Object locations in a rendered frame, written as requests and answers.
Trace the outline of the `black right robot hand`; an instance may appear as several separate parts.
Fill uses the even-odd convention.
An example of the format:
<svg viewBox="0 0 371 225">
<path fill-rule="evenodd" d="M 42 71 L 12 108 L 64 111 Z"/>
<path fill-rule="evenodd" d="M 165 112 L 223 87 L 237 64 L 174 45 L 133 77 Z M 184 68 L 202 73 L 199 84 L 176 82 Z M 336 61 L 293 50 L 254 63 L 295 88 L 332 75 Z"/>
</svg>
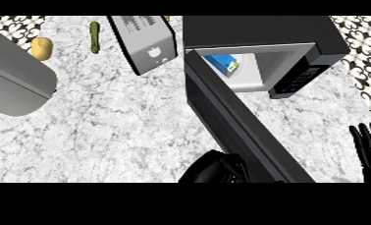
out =
<svg viewBox="0 0 371 225">
<path fill-rule="evenodd" d="M 371 183 L 371 124 L 361 123 L 349 127 L 354 138 L 355 150 L 363 167 L 364 182 Z"/>
</svg>

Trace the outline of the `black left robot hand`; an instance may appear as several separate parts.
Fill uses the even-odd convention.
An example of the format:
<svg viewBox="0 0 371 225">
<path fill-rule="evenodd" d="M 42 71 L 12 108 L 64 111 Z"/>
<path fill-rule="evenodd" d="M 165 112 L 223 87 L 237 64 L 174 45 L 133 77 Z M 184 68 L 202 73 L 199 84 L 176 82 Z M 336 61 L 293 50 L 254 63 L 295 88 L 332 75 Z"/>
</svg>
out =
<svg viewBox="0 0 371 225">
<path fill-rule="evenodd" d="M 180 183 L 249 183 L 246 164 L 237 154 L 208 151 L 186 170 Z"/>
</svg>

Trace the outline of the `black microwave door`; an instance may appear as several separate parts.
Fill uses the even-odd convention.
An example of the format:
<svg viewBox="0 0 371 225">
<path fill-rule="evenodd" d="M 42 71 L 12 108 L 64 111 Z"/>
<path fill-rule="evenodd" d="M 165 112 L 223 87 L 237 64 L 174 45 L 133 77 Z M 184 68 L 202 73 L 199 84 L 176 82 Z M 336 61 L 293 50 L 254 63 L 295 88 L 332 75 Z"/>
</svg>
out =
<svg viewBox="0 0 371 225">
<path fill-rule="evenodd" d="M 246 164 L 252 183 L 315 180 L 196 51 L 184 57 L 187 102 L 226 153 Z"/>
</svg>

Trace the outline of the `blue milk carton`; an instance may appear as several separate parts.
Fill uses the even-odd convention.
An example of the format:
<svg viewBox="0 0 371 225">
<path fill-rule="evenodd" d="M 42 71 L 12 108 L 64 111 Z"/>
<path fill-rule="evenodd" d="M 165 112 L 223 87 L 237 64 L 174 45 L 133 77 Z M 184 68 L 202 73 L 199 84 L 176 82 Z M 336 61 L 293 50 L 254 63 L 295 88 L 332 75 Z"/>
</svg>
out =
<svg viewBox="0 0 371 225">
<path fill-rule="evenodd" d="M 227 77 L 233 75 L 234 71 L 239 68 L 239 61 L 230 54 L 209 55 L 205 57 L 205 59 Z"/>
</svg>

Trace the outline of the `black microwave body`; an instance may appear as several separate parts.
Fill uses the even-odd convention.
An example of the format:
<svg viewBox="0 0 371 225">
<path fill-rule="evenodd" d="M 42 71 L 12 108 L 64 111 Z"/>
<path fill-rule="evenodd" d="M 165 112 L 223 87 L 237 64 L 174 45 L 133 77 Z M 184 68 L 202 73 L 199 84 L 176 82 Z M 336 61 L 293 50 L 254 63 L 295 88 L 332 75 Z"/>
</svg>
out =
<svg viewBox="0 0 371 225">
<path fill-rule="evenodd" d="M 349 53 L 327 16 L 186 16 L 184 57 L 196 51 L 233 92 L 290 97 Z M 209 55 L 230 54 L 239 68 L 227 77 Z"/>
</svg>

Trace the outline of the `grey toaster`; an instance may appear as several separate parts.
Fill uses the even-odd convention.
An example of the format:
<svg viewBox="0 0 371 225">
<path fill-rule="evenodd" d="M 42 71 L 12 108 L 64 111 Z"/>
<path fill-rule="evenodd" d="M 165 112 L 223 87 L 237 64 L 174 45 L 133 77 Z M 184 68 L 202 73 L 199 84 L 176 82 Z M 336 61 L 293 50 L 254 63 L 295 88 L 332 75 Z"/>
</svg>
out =
<svg viewBox="0 0 371 225">
<path fill-rule="evenodd" d="M 108 20 L 140 76 L 179 56 L 174 29 L 164 16 L 109 16 Z"/>
</svg>

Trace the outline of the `green cucumber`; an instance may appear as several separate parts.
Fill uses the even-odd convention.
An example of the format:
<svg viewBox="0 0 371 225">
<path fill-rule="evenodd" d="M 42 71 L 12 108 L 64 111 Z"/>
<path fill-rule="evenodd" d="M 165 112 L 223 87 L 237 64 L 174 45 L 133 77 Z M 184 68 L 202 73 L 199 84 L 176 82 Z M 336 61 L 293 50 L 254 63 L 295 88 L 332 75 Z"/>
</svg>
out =
<svg viewBox="0 0 371 225">
<path fill-rule="evenodd" d="M 100 51 L 99 34 L 100 24 L 95 21 L 90 23 L 92 52 L 95 54 L 98 54 Z"/>
</svg>

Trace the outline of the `yellow potato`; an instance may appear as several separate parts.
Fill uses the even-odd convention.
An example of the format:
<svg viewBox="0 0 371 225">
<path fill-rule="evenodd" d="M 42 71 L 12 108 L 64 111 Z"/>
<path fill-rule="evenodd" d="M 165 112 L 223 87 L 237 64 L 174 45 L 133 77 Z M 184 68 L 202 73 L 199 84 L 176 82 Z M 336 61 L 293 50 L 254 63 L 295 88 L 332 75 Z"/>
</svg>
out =
<svg viewBox="0 0 371 225">
<path fill-rule="evenodd" d="M 37 37 L 33 40 L 33 56 L 45 61 L 50 58 L 52 55 L 53 43 L 52 40 L 46 37 Z"/>
</svg>

